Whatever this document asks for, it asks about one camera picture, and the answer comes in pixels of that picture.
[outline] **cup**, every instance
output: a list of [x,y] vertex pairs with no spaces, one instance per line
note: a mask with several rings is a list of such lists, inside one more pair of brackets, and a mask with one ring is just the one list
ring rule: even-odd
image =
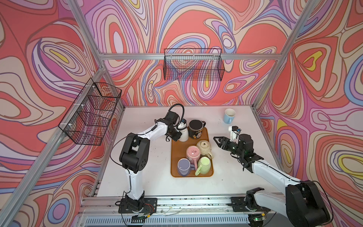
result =
[[211,160],[207,157],[202,157],[198,161],[198,168],[195,171],[195,175],[198,176],[199,174],[206,174],[211,169]]
[[202,136],[203,128],[205,127],[205,121],[193,119],[189,122],[189,137],[192,139],[198,139]]
[[235,116],[236,116],[236,111],[234,111],[233,109],[226,109],[224,111],[224,117],[223,117],[224,123],[226,124],[232,123]]
[[188,159],[182,158],[178,161],[178,173],[180,176],[188,176],[192,169],[195,170],[195,166],[193,164],[190,164],[190,161]]
[[187,148],[187,159],[190,161],[191,164],[197,166],[197,161],[200,158],[200,151],[197,146],[190,146]]
[[197,147],[199,148],[201,157],[207,156],[209,159],[213,159],[212,147],[207,140],[198,141]]

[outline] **light green mug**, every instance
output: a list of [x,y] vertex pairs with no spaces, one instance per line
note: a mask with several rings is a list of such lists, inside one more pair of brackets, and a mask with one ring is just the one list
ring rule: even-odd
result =
[[198,161],[198,168],[195,171],[195,175],[198,176],[199,174],[206,174],[211,169],[211,161],[207,157],[202,157]]

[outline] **purple mug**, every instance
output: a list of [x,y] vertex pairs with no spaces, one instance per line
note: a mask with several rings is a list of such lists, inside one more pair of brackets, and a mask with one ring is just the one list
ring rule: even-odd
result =
[[190,164],[188,159],[182,158],[178,161],[178,173],[180,176],[188,176],[192,169],[195,170],[195,167],[193,164]]

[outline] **blue mug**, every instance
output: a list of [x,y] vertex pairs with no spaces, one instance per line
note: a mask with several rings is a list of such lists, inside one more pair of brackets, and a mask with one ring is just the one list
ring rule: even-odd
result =
[[234,111],[233,109],[226,109],[224,111],[224,118],[223,118],[224,123],[226,124],[232,123],[235,116],[236,116],[236,111]]

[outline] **black wire basket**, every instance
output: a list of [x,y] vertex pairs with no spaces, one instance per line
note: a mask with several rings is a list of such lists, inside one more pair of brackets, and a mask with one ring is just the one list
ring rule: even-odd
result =
[[220,48],[164,49],[164,79],[222,81],[221,52]]
[[75,144],[101,145],[121,92],[113,85],[94,82],[75,114],[61,129]]

